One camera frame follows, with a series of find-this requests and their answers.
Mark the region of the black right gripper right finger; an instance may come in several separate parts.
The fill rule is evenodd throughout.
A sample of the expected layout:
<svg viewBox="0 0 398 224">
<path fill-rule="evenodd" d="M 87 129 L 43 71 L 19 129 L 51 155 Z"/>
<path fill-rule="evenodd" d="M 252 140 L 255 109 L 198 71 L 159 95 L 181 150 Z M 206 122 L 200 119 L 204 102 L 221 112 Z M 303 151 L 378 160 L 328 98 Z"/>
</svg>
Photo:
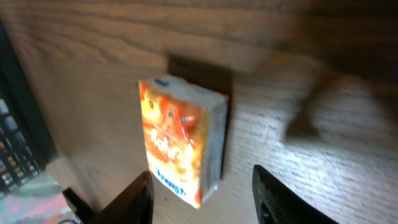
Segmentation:
<svg viewBox="0 0 398 224">
<path fill-rule="evenodd" d="M 259 224 L 337 224 L 259 164 L 253 167 L 252 192 Z"/>
</svg>

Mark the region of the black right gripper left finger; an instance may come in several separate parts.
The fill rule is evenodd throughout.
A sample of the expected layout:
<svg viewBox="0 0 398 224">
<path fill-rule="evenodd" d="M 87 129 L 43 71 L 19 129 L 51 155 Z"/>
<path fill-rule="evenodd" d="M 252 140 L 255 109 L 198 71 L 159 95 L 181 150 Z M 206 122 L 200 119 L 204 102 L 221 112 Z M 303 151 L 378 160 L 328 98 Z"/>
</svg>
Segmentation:
<svg viewBox="0 0 398 224">
<path fill-rule="evenodd" d="M 149 171 L 141 173 L 89 224 L 152 224 L 154 185 Z"/>
</svg>

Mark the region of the orange tissue pack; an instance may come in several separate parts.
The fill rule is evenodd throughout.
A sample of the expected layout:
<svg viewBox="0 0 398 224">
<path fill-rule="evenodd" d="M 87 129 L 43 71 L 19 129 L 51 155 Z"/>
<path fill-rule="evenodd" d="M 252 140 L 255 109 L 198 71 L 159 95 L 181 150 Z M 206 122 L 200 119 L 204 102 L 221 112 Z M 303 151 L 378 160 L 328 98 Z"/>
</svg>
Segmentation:
<svg viewBox="0 0 398 224">
<path fill-rule="evenodd" d="M 149 170 L 195 209 L 218 189 L 228 97 L 172 75 L 139 82 Z"/>
</svg>

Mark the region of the red purple snack packet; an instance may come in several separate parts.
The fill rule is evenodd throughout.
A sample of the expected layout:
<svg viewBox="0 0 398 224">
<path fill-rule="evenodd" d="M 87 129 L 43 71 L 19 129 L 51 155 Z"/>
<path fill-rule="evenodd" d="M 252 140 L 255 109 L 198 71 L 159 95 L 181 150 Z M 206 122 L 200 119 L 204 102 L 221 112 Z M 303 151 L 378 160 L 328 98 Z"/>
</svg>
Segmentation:
<svg viewBox="0 0 398 224">
<path fill-rule="evenodd" d="M 80 224 L 62 186 L 43 172 L 1 199 L 1 223 Z"/>
</svg>

